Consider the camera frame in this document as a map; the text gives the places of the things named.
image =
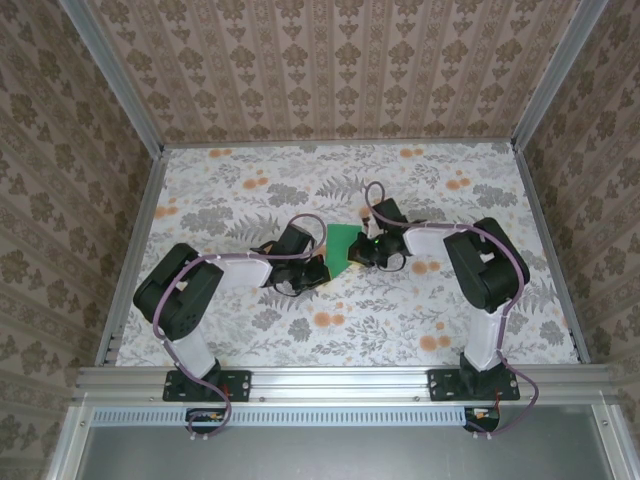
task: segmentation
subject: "green block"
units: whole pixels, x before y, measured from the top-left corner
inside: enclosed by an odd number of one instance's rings
[[[356,241],[356,237],[361,231],[362,227],[360,225],[340,225],[335,223],[327,225],[325,264],[329,269],[331,278],[336,278],[351,265],[351,262],[347,260],[349,247]]]

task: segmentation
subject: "floral tablecloth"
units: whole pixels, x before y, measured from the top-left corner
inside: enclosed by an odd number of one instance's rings
[[[198,148],[166,155],[139,281],[177,242],[201,252],[244,252],[277,239],[301,212],[361,224],[364,186],[380,180],[410,220],[496,218],[531,270],[509,318],[506,356],[519,364],[577,362],[508,144]],[[312,220],[302,225],[319,237]],[[297,298],[271,289],[217,292],[203,324],[223,365],[434,365],[458,362],[471,312],[447,261],[411,257],[397,273],[354,265]],[[169,365],[135,307],[117,364]]]

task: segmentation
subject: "black mounting bracket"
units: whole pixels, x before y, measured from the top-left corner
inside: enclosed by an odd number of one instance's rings
[[[203,377],[229,397],[231,402],[248,402],[251,394],[249,370],[220,370],[219,366]],[[165,379],[162,400],[165,402],[221,402],[222,398],[210,389],[192,382],[180,370],[171,370]]]
[[[460,354],[460,368],[427,372],[429,395],[434,402],[465,400],[520,400],[518,379],[503,364],[478,372]]]

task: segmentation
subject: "wall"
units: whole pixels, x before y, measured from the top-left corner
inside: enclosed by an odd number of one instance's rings
[[[640,440],[640,2],[609,2],[525,156],[590,352]]]
[[[149,164],[57,3],[0,2],[0,478],[53,453]]]
[[[568,0],[91,0],[164,142],[507,137]]]

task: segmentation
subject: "aluminum rail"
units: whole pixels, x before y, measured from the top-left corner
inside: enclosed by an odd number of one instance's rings
[[[433,367],[247,367],[252,371],[250,403],[265,406],[408,406],[487,405],[490,402],[432,402],[427,389],[428,370]],[[540,405],[613,404],[604,365],[523,365],[518,369],[540,387]],[[101,367],[80,370],[73,404],[87,406],[205,406],[214,403],[162,401],[168,367]],[[521,399],[529,402],[533,389],[519,382]]]

